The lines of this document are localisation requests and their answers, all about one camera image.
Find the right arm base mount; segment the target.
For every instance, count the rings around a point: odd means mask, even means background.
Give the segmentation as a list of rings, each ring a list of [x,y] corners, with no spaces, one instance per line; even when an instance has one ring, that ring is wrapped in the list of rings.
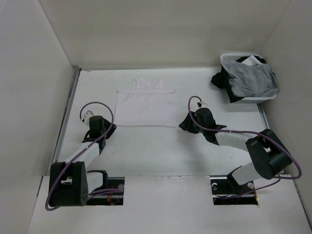
[[[258,205],[253,181],[239,185],[230,175],[218,175],[210,177],[213,204],[214,205]]]

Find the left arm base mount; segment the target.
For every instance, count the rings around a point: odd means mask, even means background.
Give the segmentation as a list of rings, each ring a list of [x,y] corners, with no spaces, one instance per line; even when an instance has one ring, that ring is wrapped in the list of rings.
[[[86,206],[122,206],[124,189],[124,177],[110,177],[103,186],[93,189],[89,193]]]

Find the white tank top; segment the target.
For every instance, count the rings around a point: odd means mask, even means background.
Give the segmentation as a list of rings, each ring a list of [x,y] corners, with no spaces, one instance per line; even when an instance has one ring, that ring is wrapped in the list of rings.
[[[177,93],[162,88],[162,80],[136,78],[132,89],[117,90],[115,124],[122,127],[169,127],[177,121]]]

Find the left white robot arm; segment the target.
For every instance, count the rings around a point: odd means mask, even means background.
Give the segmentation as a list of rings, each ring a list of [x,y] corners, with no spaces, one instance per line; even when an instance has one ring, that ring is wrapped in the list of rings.
[[[101,195],[108,192],[107,173],[101,170],[87,171],[87,167],[102,153],[106,138],[115,129],[116,126],[102,116],[89,118],[89,130],[78,151],[66,161],[51,165],[49,193],[45,204],[47,210],[85,206],[90,192],[95,190]]]

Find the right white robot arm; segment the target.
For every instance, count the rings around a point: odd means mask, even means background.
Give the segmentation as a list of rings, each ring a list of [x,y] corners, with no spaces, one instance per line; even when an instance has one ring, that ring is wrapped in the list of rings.
[[[231,146],[249,153],[251,162],[227,175],[226,187],[232,193],[239,192],[250,181],[259,178],[270,180],[293,163],[281,150],[284,145],[273,131],[265,129],[261,132],[272,141],[259,135],[231,132],[226,125],[216,124],[208,108],[191,111],[179,124],[179,128],[192,134],[201,133],[212,144]]]

